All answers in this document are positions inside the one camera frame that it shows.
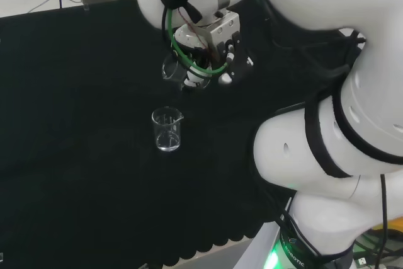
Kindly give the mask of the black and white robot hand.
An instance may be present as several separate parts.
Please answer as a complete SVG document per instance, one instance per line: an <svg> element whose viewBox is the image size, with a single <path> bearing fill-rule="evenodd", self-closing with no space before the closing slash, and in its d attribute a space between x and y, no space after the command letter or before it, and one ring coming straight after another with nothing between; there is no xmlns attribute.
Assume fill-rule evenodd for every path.
<svg viewBox="0 0 403 269"><path fill-rule="evenodd" d="M236 84L253 71L254 63L239 31L214 49L188 25L167 33L173 54L186 71L183 84L187 87L204 88L214 79L221 85Z"/></svg>

